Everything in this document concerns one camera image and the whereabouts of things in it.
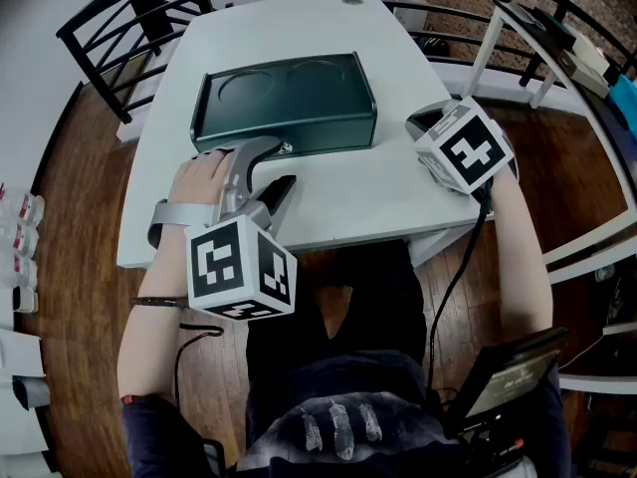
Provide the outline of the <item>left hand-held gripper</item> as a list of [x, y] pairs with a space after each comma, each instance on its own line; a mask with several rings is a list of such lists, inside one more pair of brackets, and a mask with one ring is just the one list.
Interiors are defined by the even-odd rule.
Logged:
[[297, 259], [276, 233], [297, 182], [295, 175], [253, 191], [256, 164], [281, 149], [274, 136], [232, 140], [220, 150], [233, 152], [217, 204], [172, 203], [154, 208], [147, 238], [157, 247], [164, 226], [185, 233], [187, 294], [147, 300], [150, 306], [190, 309], [232, 321], [290, 315], [295, 310]]

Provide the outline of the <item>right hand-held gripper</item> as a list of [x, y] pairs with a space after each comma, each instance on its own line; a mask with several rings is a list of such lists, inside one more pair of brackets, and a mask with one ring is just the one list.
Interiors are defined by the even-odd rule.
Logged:
[[506, 134], [471, 97], [424, 107], [405, 127], [419, 161], [450, 190], [474, 195], [504, 166], [517, 169]]

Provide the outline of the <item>person's left hand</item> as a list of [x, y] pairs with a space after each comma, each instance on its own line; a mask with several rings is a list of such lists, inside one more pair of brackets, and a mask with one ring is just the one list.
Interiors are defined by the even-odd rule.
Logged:
[[217, 204], [224, 176], [233, 152], [215, 150], [184, 162], [177, 170], [168, 201], [172, 203]]

